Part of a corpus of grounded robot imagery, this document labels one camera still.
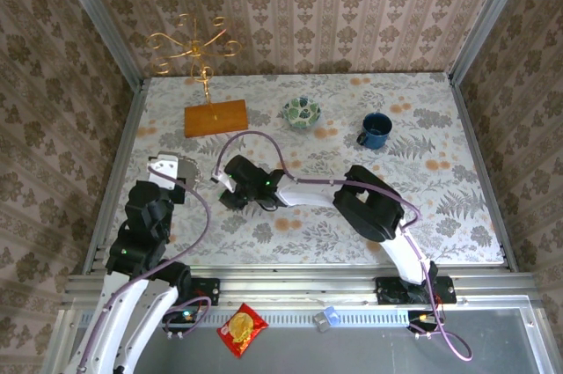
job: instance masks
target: wall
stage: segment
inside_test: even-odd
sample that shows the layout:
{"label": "wall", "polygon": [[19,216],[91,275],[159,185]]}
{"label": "wall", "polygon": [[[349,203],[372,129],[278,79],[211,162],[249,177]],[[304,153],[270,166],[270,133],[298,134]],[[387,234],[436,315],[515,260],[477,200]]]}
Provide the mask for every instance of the wall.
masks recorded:
{"label": "wall", "polygon": [[[484,0],[104,0],[146,77],[154,57],[145,36],[186,40],[174,17],[194,14],[210,38],[215,16],[230,18],[243,53],[218,73],[444,71],[464,43]],[[179,62],[171,75],[185,75]]]}
{"label": "wall", "polygon": [[0,373],[39,372],[130,100],[78,0],[0,0]]}
{"label": "wall", "polygon": [[462,82],[522,270],[563,350],[563,0],[509,0]]}

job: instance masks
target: wooden block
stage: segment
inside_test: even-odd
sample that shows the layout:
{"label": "wooden block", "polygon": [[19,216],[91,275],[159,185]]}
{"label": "wooden block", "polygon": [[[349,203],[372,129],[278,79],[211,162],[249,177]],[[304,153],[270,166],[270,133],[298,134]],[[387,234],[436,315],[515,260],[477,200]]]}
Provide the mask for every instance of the wooden block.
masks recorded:
{"label": "wooden block", "polygon": [[248,129],[246,103],[243,99],[213,103],[211,106],[186,107],[184,135],[186,138],[222,134]]}

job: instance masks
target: green patterned bowl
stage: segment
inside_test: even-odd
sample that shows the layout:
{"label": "green patterned bowl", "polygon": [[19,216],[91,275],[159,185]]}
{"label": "green patterned bowl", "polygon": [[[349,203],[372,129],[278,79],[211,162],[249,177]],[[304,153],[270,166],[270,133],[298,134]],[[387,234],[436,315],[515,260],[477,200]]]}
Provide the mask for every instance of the green patterned bowl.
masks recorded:
{"label": "green patterned bowl", "polygon": [[281,111],[285,120],[294,128],[309,128],[320,117],[318,102],[307,97],[291,99]]}

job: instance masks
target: snack bag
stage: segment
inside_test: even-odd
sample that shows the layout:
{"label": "snack bag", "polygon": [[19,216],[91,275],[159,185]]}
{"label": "snack bag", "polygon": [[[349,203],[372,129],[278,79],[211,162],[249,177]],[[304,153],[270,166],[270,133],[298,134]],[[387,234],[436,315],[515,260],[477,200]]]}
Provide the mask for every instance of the snack bag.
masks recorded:
{"label": "snack bag", "polygon": [[267,322],[260,315],[247,304],[242,304],[223,327],[217,328],[217,332],[227,348],[240,358],[258,333],[266,327]]}

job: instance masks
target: floral tablecloth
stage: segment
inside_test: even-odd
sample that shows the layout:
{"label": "floral tablecloth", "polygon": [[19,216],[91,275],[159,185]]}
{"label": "floral tablecloth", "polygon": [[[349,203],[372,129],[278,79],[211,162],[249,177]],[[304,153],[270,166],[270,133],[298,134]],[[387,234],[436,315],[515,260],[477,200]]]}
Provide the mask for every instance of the floral tablecloth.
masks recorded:
{"label": "floral tablecloth", "polygon": [[[442,264],[500,264],[499,241],[482,194],[472,155],[443,74],[284,75],[215,77],[215,102],[245,99],[251,129],[273,136],[295,174],[341,177],[364,165],[417,205],[423,219],[412,228],[422,250]],[[322,114],[310,129],[294,129],[281,109],[290,98],[314,98]],[[389,264],[377,243],[351,230],[334,209],[299,207],[266,212],[256,204],[227,210],[218,201],[222,188],[209,175],[225,141],[233,134],[184,137],[184,107],[204,103],[200,84],[183,77],[154,78],[121,190],[113,230],[125,219],[128,191],[146,180],[149,156],[171,151],[181,157],[180,175],[209,202],[207,237],[186,257],[189,264]],[[393,130],[381,150],[355,139],[363,117],[388,114]],[[279,167],[271,146],[243,136],[225,154],[237,154],[267,171]],[[166,255],[186,249],[205,223],[201,205],[189,198],[172,217]]]}

